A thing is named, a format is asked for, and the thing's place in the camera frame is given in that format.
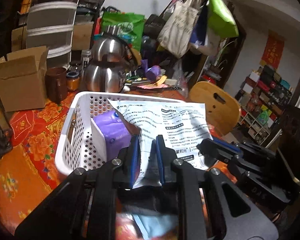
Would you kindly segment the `purple plastic scoop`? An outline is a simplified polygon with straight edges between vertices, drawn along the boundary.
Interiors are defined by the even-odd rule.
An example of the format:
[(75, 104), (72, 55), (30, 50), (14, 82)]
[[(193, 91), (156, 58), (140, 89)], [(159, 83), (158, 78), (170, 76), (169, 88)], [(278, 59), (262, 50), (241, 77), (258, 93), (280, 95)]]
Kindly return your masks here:
[(157, 65), (149, 67), (147, 59), (141, 60), (141, 68), (145, 72), (145, 77), (152, 82), (157, 81), (161, 76), (161, 68)]

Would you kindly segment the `light blue packet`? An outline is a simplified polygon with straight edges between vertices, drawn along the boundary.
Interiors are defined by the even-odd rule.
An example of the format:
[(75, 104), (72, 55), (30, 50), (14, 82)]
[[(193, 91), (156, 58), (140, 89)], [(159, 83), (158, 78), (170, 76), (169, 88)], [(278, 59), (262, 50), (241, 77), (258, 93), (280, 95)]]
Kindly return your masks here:
[(161, 237), (174, 230), (178, 226), (179, 221), (176, 215), (147, 216), (132, 214), (132, 216), (143, 239)]

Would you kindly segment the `shelf with boxes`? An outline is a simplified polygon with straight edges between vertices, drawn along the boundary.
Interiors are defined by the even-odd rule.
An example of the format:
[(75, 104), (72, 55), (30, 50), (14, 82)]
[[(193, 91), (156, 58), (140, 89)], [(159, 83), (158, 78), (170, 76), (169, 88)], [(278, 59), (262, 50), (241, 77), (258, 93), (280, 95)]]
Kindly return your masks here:
[(271, 66), (260, 66), (245, 78), (235, 98), (241, 115), (238, 125), (254, 142), (263, 145), (292, 97), (290, 84)]

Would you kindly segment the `purple tissue pack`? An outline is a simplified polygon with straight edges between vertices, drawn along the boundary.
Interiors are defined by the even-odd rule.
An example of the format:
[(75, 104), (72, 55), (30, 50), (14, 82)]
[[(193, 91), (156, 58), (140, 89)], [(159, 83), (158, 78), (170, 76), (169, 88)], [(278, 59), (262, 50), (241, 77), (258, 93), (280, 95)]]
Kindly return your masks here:
[(132, 135), (115, 111), (91, 118), (90, 125), (93, 145), (102, 160), (116, 158), (121, 149), (130, 145)]

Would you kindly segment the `beige canvas tote bag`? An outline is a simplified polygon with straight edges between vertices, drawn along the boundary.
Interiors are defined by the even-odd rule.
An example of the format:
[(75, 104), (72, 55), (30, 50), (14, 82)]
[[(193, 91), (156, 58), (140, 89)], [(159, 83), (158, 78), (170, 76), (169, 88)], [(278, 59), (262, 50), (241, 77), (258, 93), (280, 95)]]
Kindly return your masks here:
[(173, 14), (158, 35), (160, 45), (178, 59), (188, 50), (200, 5), (201, 0), (177, 1)]

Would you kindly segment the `white printed foil packet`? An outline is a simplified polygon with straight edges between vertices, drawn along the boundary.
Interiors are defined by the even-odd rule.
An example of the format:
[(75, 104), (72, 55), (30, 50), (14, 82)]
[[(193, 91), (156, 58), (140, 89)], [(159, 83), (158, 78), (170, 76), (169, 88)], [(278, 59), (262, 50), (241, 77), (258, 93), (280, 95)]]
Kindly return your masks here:
[(134, 188), (161, 185), (154, 149), (159, 135), (178, 158), (200, 170), (209, 168), (197, 148), (204, 139), (212, 138), (204, 103), (111, 100), (110, 104), (119, 116), (138, 129), (141, 165)]

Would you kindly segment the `brown cardboard box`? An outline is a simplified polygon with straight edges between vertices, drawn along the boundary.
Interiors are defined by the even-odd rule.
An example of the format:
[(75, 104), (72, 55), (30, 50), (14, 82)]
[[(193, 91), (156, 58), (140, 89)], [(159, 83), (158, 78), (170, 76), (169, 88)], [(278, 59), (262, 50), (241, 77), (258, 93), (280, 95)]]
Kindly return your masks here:
[(0, 58), (0, 99), (6, 112), (45, 107), (48, 51), (33, 47)]

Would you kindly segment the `glass spice jar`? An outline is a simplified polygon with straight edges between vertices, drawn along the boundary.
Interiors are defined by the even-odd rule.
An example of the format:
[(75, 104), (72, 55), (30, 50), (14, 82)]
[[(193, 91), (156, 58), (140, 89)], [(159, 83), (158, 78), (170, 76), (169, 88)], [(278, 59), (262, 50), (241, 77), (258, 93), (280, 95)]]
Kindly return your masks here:
[(91, 50), (85, 49), (81, 52), (82, 71), (84, 71), (92, 58)]

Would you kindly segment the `lime green hanging bag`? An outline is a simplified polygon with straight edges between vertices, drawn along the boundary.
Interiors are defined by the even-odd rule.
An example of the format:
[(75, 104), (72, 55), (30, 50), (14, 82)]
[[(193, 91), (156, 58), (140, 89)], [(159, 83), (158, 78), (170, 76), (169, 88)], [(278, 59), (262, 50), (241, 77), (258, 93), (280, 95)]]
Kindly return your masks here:
[(239, 35), (235, 19), (223, 0), (208, 0), (207, 25), (220, 38)]

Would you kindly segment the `floral orange tablecloth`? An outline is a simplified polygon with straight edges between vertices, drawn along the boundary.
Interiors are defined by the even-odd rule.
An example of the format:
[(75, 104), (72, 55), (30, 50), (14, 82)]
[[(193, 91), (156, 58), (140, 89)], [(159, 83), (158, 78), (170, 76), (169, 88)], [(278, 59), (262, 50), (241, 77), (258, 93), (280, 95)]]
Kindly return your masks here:
[(75, 97), (45, 108), (8, 112), (14, 129), (12, 150), (0, 157), (0, 230), (7, 237), (63, 180), (55, 166), (58, 139)]

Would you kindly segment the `wooden chair right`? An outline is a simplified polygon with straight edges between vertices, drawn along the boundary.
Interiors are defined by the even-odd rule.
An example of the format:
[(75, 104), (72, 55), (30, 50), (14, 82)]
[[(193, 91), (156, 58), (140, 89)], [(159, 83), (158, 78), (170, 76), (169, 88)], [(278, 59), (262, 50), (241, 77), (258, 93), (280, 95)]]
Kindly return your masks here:
[(213, 83), (196, 83), (189, 92), (189, 99), (205, 104), (206, 120), (221, 136), (230, 133), (239, 121), (241, 108), (238, 101)]

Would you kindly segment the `white drawer tower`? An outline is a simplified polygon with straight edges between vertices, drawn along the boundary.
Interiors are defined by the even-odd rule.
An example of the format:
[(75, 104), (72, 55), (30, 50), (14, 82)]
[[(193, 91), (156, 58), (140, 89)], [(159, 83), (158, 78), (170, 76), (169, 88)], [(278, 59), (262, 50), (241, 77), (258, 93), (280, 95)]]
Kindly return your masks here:
[(32, 0), (27, 16), (26, 48), (45, 46), (47, 68), (69, 68), (79, 0)]

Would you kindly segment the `red wall scroll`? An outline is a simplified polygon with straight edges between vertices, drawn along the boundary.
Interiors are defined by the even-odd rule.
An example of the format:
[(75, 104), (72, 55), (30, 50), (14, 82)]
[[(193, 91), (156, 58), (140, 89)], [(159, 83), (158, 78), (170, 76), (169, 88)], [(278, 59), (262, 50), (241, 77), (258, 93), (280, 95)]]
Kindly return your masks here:
[(274, 31), (268, 31), (268, 38), (261, 57), (260, 65), (278, 69), (285, 46), (285, 38)]

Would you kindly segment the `small orange jar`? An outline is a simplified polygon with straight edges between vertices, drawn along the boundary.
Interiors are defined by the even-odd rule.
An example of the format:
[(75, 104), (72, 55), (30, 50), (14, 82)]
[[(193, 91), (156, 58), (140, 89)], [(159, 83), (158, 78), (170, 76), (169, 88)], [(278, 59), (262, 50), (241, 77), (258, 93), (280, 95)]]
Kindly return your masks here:
[(69, 71), (66, 73), (66, 85), (69, 91), (76, 91), (79, 88), (80, 76), (77, 71)]

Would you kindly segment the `white perforated plastic basket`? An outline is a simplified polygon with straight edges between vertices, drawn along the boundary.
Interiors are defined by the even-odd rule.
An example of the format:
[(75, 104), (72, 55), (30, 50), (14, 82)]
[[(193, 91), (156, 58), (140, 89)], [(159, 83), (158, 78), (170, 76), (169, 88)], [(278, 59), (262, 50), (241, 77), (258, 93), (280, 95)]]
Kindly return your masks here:
[(111, 100), (144, 101), (185, 101), (186, 98), (176, 90), (139, 93), (100, 93), (80, 92), (70, 106), (58, 141), (55, 165), (59, 173), (68, 176), (73, 170), (82, 167), (92, 170), (106, 162), (103, 148), (93, 142), (90, 119), (112, 110)]

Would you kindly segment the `stainless steel kettle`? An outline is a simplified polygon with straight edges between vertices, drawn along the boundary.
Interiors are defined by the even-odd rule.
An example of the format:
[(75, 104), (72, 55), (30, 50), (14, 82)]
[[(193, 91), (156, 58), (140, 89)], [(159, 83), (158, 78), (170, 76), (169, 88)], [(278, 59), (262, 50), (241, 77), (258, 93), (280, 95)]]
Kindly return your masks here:
[(139, 64), (128, 43), (119, 37), (117, 25), (106, 26), (92, 49), (92, 59), (83, 68), (85, 88), (92, 92), (119, 93), (126, 75)]

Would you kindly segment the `dark brown mug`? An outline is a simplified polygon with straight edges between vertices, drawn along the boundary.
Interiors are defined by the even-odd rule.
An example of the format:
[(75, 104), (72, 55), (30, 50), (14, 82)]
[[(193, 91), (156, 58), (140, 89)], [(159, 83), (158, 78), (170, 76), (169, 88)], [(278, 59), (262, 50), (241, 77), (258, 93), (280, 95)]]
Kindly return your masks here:
[(47, 97), (54, 103), (60, 104), (68, 94), (66, 85), (66, 69), (63, 67), (49, 68), (45, 74)]

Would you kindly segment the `black bag on shelf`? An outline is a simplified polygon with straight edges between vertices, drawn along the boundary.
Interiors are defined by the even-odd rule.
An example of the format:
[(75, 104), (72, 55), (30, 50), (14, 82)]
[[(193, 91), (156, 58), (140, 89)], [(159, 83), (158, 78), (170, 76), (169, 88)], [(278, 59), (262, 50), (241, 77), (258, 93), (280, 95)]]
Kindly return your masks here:
[(165, 23), (166, 21), (162, 17), (151, 14), (145, 22), (143, 36), (148, 36), (149, 38), (156, 40)]

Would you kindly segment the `green shopping bag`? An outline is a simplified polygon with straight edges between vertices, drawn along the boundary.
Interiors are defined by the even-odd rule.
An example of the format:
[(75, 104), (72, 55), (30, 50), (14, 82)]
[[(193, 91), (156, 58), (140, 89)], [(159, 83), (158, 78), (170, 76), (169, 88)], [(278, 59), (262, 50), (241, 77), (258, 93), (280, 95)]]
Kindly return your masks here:
[(105, 31), (109, 25), (117, 26), (119, 28), (117, 33), (129, 35), (132, 47), (140, 51), (144, 24), (144, 15), (133, 12), (104, 12), (101, 20), (101, 31)]

